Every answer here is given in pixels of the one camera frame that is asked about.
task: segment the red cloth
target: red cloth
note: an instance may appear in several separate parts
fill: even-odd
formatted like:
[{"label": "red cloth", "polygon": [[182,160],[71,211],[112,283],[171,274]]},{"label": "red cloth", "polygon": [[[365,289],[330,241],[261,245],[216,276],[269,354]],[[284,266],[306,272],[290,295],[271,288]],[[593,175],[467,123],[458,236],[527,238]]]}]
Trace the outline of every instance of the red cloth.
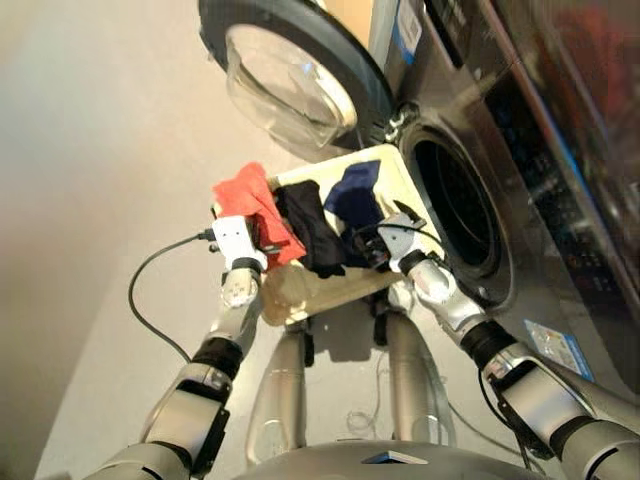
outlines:
[{"label": "red cloth", "polygon": [[307,251],[285,226],[273,195],[269,190],[264,169],[259,163],[242,167],[232,180],[225,180],[212,188],[220,205],[221,217],[255,215],[260,234],[260,247],[277,245],[280,252],[267,255],[268,269],[279,267],[306,255]]}]

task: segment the silver metal arm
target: silver metal arm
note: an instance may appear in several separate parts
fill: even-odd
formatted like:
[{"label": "silver metal arm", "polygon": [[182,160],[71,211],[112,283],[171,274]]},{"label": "silver metal arm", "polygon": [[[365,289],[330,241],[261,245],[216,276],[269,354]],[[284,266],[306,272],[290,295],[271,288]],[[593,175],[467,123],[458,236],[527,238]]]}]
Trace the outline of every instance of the silver metal arm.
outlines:
[{"label": "silver metal arm", "polygon": [[262,311],[258,296],[266,257],[252,244],[243,217],[213,224],[229,271],[223,276],[221,311],[200,349],[150,412],[140,443],[106,462],[91,480],[203,478],[224,438],[224,405]]},{"label": "silver metal arm", "polygon": [[[398,217],[402,215],[388,222],[408,223]],[[418,300],[475,361],[507,422],[535,455],[557,456],[570,479],[638,478],[640,436],[597,420],[577,389],[488,318],[450,272],[415,248],[414,232],[396,230],[393,238],[380,234],[391,253],[392,269],[412,280]]]}]

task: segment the blue sticker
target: blue sticker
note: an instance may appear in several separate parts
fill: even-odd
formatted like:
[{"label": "blue sticker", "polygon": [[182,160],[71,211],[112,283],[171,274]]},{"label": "blue sticker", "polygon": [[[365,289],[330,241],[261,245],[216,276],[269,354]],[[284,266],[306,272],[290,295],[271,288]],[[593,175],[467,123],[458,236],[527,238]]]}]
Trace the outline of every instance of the blue sticker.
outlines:
[{"label": "blue sticker", "polygon": [[529,319],[525,319],[524,324],[538,353],[569,370],[573,370],[583,378],[591,382],[594,381],[593,374],[573,335],[558,332]]},{"label": "blue sticker", "polygon": [[422,36],[422,25],[408,0],[400,0],[391,38],[402,53],[404,61],[411,65],[415,58],[418,41]]}]

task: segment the navy blue cloth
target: navy blue cloth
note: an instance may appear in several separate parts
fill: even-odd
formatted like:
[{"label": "navy blue cloth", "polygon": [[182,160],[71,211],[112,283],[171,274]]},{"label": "navy blue cloth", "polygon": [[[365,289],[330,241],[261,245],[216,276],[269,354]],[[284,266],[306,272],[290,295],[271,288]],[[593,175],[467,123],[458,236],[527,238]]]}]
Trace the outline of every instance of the navy blue cloth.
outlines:
[{"label": "navy blue cloth", "polygon": [[340,238],[347,254],[344,264],[348,267],[370,267],[355,248],[353,235],[359,228],[375,225],[384,218],[373,193],[379,171],[380,160],[347,167],[342,180],[333,186],[324,202],[324,208],[345,224]]}]

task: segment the front-load washing machine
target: front-load washing machine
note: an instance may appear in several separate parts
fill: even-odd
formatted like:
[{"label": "front-load washing machine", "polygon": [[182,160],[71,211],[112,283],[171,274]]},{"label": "front-load washing machine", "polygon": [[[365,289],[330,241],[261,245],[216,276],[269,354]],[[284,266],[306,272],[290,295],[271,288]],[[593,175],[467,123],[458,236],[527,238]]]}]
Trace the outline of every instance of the front-load washing machine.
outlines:
[{"label": "front-load washing machine", "polygon": [[[284,144],[394,143],[462,288],[640,404],[640,82],[620,60],[638,59],[633,35],[580,2],[377,1],[372,56],[319,3],[200,0],[235,104]],[[600,67],[587,41],[611,47]]]}]

